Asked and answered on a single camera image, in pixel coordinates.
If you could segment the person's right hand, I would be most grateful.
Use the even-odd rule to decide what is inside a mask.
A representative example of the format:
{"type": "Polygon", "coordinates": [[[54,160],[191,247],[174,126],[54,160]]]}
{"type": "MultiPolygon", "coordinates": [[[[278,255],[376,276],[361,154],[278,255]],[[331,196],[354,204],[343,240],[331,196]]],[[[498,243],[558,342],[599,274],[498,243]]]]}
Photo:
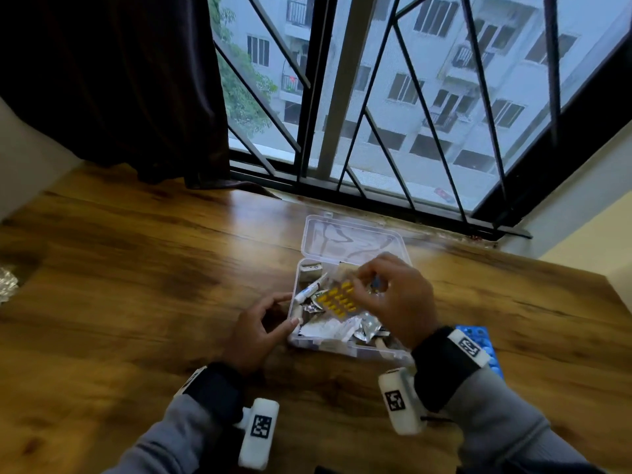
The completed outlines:
{"type": "Polygon", "coordinates": [[[408,350],[439,329],[434,290],[422,274],[397,256],[382,253],[352,272],[378,295],[380,322],[408,350]]]}

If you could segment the person's left hand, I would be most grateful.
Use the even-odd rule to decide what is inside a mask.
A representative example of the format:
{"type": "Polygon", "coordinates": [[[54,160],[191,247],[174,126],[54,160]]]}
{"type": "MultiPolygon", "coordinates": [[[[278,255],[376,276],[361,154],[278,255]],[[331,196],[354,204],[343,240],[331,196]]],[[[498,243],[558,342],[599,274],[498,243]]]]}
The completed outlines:
{"type": "Polygon", "coordinates": [[[254,302],[242,311],[234,325],[232,334],[220,360],[237,369],[244,377],[255,373],[279,344],[267,344],[267,333],[288,318],[281,312],[281,305],[290,302],[293,294],[271,293],[254,302]],[[271,330],[264,326],[266,315],[279,315],[281,322],[273,322],[271,330]]]}

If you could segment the yellow pill blister pack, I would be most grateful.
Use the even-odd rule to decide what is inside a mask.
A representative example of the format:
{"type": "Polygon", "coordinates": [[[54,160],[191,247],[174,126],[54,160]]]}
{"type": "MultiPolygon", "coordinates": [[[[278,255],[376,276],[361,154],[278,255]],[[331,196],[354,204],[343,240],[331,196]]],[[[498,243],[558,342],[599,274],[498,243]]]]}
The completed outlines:
{"type": "Polygon", "coordinates": [[[319,301],[327,308],[327,313],[338,318],[348,318],[361,314],[360,308],[350,297],[353,290],[351,280],[331,280],[323,289],[327,289],[327,293],[319,298],[319,301]]]}

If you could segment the clear plastic storage box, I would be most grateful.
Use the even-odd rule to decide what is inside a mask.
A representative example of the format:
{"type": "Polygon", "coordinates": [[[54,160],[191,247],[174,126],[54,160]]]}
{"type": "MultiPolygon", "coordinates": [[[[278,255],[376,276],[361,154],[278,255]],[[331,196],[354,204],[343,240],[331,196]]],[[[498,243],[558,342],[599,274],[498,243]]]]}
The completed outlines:
{"type": "MultiPolygon", "coordinates": [[[[301,252],[303,258],[296,268],[294,297],[309,285],[307,282],[298,280],[298,269],[301,264],[322,264],[323,274],[328,274],[327,282],[322,288],[333,280],[333,275],[338,268],[352,270],[375,258],[378,254],[390,253],[411,265],[407,248],[401,235],[397,232],[367,224],[338,221],[321,215],[309,215],[306,218],[301,252]]],[[[327,312],[314,314],[304,312],[302,325],[312,317],[322,314],[336,317],[327,312]]],[[[288,342],[294,348],[336,353],[359,359],[383,359],[395,363],[397,366],[413,364],[410,353],[388,330],[383,328],[370,343],[366,344],[354,336],[348,342],[305,337],[298,334],[302,325],[297,326],[289,336],[288,342]]]]}

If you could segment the person's left forearm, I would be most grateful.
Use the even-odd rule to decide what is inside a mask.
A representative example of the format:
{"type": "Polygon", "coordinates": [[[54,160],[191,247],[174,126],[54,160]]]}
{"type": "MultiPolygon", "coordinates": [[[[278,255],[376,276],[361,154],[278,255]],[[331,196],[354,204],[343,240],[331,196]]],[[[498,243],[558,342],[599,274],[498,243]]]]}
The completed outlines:
{"type": "Polygon", "coordinates": [[[191,396],[178,395],[163,419],[102,474],[194,474],[222,432],[222,425],[191,396]]]}

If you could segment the silver foil blister pack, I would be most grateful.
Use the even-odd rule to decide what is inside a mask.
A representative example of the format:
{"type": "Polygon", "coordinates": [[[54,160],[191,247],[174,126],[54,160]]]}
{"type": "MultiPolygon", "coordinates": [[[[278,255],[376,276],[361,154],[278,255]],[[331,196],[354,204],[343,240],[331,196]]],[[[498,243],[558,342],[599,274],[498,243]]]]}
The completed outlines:
{"type": "Polygon", "coordinates": [[[382,323],[370,313],[362,313],[354,318],[356,319],[357,329],[354,331],[353,336],[366,344],[370,343],[382,329],[382,323]]]}

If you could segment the small silver foil strip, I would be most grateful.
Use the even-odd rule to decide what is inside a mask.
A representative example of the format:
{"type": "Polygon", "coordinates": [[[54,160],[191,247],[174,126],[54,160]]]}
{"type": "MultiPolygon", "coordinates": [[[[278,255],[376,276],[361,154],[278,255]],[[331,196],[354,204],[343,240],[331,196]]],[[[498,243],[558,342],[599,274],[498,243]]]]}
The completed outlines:
{"type": "Polygon", "coordinates": [[[322,302],[319,301],[319,298],[324,296],[327,293],[327,289],[323,289],[315,292],[309,298],[307,298],[303,303],[304,312],[314,314],[314,313],[323,313],[327,311],[327,308],[324,307],[322,302]]]}

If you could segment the white paper sachet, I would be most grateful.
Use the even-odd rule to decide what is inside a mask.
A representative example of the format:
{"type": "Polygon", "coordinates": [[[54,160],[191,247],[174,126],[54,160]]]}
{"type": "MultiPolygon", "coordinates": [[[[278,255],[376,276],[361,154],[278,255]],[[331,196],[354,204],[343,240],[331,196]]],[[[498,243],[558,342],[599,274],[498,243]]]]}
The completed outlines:
{"type": "Polygon", "coordinates": [[[322,314],[312,317],[302,325],[298,331],[299,335],[313,337],[316,339],[332,339],[335,341],[348,342],[354,333],[361,326],[361,318],[354,316],[346,320],[322,314]]]}

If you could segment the white ointment tube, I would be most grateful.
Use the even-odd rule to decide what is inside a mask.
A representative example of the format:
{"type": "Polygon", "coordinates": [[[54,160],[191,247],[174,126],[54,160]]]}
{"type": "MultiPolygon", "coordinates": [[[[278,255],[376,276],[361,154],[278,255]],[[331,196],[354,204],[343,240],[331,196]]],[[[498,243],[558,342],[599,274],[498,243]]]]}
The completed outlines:
{"type": "Polygon", "coordinates": [[[324,273],[320,278],[309,284],[307,287],[302,289],[299,293],[295,295],[293,301],[296,304],[303,304],[307,299],[309,299],[312,295],[322,289],[322,286],[327,282],[328,274],[324,273]]]}

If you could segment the black wristband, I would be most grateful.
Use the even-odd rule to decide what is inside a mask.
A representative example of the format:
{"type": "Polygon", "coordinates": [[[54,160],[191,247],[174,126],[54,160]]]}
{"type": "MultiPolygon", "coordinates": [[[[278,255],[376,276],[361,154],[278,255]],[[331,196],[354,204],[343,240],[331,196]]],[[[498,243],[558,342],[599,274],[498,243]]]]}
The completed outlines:
{"type": "Polygon", "coordinates": [[[439,413],[462,383],[490,364],[492,357],[459,327],[443,326],[412,351],[415,393],[422,406],[439,413]]]}
{"type": "Polygon", "coordinates": [[[176,392],[187,395],[221,425],[237,425],[243,419],[245,377],[232,366],[213,361],[198,368],[176,392]]]}

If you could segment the black right wristband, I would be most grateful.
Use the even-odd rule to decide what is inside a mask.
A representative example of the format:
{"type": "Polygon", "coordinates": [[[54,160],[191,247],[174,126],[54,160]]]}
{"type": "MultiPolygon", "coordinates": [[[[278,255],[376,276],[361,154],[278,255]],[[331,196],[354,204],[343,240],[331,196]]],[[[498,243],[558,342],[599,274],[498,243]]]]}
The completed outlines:
{"type": "Polygon", "coordinates": [[[462,383],[490,364],[492,357],[459,327],[443,326],[412,351],[415,393],[422,406],[439,413],[462,383]]]}

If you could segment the blue pill organizer tray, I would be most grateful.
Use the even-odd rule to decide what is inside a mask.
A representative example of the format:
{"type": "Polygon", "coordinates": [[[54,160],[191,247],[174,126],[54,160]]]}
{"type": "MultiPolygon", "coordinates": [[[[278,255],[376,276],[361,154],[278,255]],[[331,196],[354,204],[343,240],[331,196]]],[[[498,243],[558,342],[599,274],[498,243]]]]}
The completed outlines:
{"type": "Polygon", "coordinates": [[[476,342],[483,350],[485,350],[485,352],[490,357],[488,366],[490,366],[490,369],[504,380],[504,374],[500,367],[499,360],[492,345],[487,328],[484,326],[467,325],[456,325],[456,328],[460,329],[470,339],[476,342]]]}

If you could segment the black metal window grille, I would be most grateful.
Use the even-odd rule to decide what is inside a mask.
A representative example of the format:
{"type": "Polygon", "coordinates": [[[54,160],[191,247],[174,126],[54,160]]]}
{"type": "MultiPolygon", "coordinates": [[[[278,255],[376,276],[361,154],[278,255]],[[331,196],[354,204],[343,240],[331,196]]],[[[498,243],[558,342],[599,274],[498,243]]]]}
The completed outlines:
{"type": "Polygon", "coordinates": [[[337,148],[337,141],[341,137],[344,124],[342,108],[339,108],[338,113],[332,114],[333,118],[331,120],[331,127],[326,127],[326,137],[324,138],[322,144],[322,148],[325,150],[325,153],[321,154],[319,158],[319,165],[316,169],[309,167],[309,159],[312,154],[315,123],[317,122],[317,114],[319,112],[320,100],[322,98],[322,88],[324,86],[324,79],[328,64],[326,61],[326,55],[328,54],[328,49],[331,45],[331,35],[334,29],[337,3],[339,0],[313,0],[314,4],[312,7],[310,4],[304,4],[304,17],[308,18],[308,13],[312,13],[312,27],[308,43],[308,55],[305,70],[302,69],[299,63],[295,62],[291,51],[283,40],[282,35],[278,31],[276,25],[269,18],[260,1],[247,1],[253,12],[256,14],[259,22],[264,26],[268,34],[273,39],[273,45],[277,47],[286,63],[291,66],[291,70],[298,77],[297,83],[299,85],[303,85],[303,91],[302,100],[299,103],[298,135],[294,137],[287,130],[277,113],[272,110],[270,103],[265,98],[262,91],[258,88],[256,77],[250,76],[248,73],[247,67],[250,66],[251,63],[242,61],[233,53],[231,44],[232,41],[231,39],[228,39],[226,33],[222,30],[222,27],[225,26],[225,22],[223,21],[224,18],[221,0],[207,0],[214,47],[219,59],[230,69],[232,76],[239,80],[239,85],[248,91],[249,96],[252,97],[255,103],[257,103],[258,109],[264,113],[265,118],[275,127],[277,131],[280,132],[282,137],[293,149],[293,157],[290,161],[273,158],[274,163],[272,164],[270,159],[258,150],[251,142],[251,139],[243,131],[243,127],[239,123],[235,123],[235,120],[231,117],[231,115],[229,115],[229,132],[232,133],[236,140],[244,146],[244,150],[236,150],[233,148],[229,150],[231,161],[240,164],[239,166],[231,169],[234,174],[238,175],[239,180],[259,180],[263,183],[264,187],[276,188],[283,192],[295,193],[320,200],[334,201],[337,197],[345,199],[352,198],[353,195],[349,193],[344,195],[338,194],[344,186],[344,178],[348,177],[352,183],[352,188],[354,188],[358,193],[357,197],[359,199],[363,199],[363,201],[346,200],[344,205],[359,206],[367,203],[378,203],[379,201],[376,199],[368,198],[367,193],[382,192],[382,189],[368,188],[363,185],[356,172],[349,165],[360,125],[364,120],[369,125],[379,146],[381,147],[383,157],[387,160],[391,171],[398,182],[399,188],[402,190],[409,205],[407,208],[396,208],[394,202],[382,201],[383,205],[387,205],[387,211],[404,211],[408,217],[427,217],[430,219],[431,225],[438,225],[439,227],[446,225],[448,230],[461,233],[471,232],[474,237],[488,238],[510,235],[525,239],[533,238],[531,234],[527,233],[525,230],[517,228],[517,226],[510,227],[502,224],[503,221],[514,215],[514,209],[522,199],[510,199],[508,195],[508,182],[504,164],[501,159],[496,125],[492,118],[492,105],[488,94],[487,80],[484,74],[482,54],[478,39],[475,38],[470,0],[461,0],[461,3],[468,26],[471,53],[475,60],[481,101],[486,112],[486,121],[492,140],[494,163],[499,174],[497,188],[494,189],[493,195],[497,198],[501,198],[505,204],[505,211],[503,212],[499,210],[501,207],[500,205],[496,206],[497,213],[496,218],[494,218],[493,221],[483,221],[478,219],[478,210],[474,210],[471,215],[468,215],[463,207],[462,198],[459,194],[456,183],[454,182],[454,177],[445,157],[445,153],[439,142],[437,134],[438,122],[432,120],[431,111],[428,108],[421,85],[416,79],[416,72],[401,33],[399,20],[415,8],[420,7],[426,0],[413,0],[402,9],[398,8],[399,0],[394,0],[393,7],[388,12],[385,31],[377,53],[375,68],[370,72],[367,87],[365,89],[365,97],[359,110],[359,119],[356,122],[356,127],[351,137],[350,147],[346,158],[344,159],[341,173],[336,181],[334,181],[331,172],[335,161],[334,150],[337,148]],[[421,103],[424,118],[429,124],[429,129],[431,130],[435,147],[444,167],[447,180],[450,183],[453,198],[455,199],[458,208],[457,212],[450,211],[448,208],[434,207],[431,202],[416,201],[416,199],[412,197],[408,186],[393,156],[391,155],[390,149],[383,143],[383,139],[381,138],[381,135],[377,130],[377,125],[375,124],[375,117],[368,107],[370,94],[377,77],[377,70],[379,69],[380,63],[382,63],[383,52],[391,32],[394,32],[396,35],[399,51],[404,57],[408,74],[413,76],[412,83],[415,88],[415,94],[417,94],[418,101],[421,103]]]}

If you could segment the crumpled silver foil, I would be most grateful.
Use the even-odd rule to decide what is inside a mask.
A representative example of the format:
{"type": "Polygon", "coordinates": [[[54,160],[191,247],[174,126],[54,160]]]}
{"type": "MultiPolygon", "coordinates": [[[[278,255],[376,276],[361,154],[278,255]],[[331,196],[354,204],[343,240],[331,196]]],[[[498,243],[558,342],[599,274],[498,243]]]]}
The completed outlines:
{"type": "Polygon", "coordinates": [[[19,288],[18,278],[8,269],[0,266],[0,305],[7,302],[19,288]]]}

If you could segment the black window frame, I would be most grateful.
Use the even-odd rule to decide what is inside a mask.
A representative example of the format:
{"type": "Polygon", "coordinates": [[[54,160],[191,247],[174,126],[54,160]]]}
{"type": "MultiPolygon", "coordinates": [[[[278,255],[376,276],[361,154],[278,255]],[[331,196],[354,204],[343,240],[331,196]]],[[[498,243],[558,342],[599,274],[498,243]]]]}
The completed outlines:
{"type": "MultiPolygon", "coordinates": [[[[352,27],[347,28],[344,35],[343,62],[351,62],[350,68],[339,68],[334,86],[334,101],[348,102],[355,78],[355,69],[359,66],[359,56],[367,38],[368,24],[372,20],[375,0],[353,0],[350,11],[352,27]]],[[[548,128],[530,145],[526,155],[507,175],[508,195],[510,199],[521,198],[514,209],[514,215],[502,222],[510,227],[525,230],[532,234],[533,229],[522,227],[528,215],[541,204],[555,189],[560,188],[590,157],[601,148],[613,135],[632,119],[632,21],[627,38],[618,45],[605,62],[600,65],[594,75],[583,85],[565,108],[562,108],[559,78],[559,43],[557,26],[557,0],[544,0],[545,33],[547,37],[547,60],[549,74],[549,109],[551,121],[548,128]]],[[[244,146],[229,132],[229,147],[244,150],[244,146]]],[[[368,198],[378,203],[367,203],[359,206],[344,205],[346,200],[360,201],[357,191],[352,188],[348,177],[344,178],[344,186],[338,194],[352,194],[352,198],[339,198],[326,201],[350,208],[358,208],[369,212],[391,215],[410,221],[418,221],[430,225],[429,218],[408,217],[404,211],[387,211],[382,201],[394,202],[397,207],[407,208],[407,200],[392,195],[368,192],[368,198]]],[[[478,209],[477,218],[493,221],[496,218],[496,206],[505,211],[505,204],[491,192],[478,209]]],[[[434,227],[447,229],[446,225],[434,227]]],[[[474,237],[471,232],[462,233],[474,237]]],[[[485,238],[496,241],[503,235],[485,238]]]]}

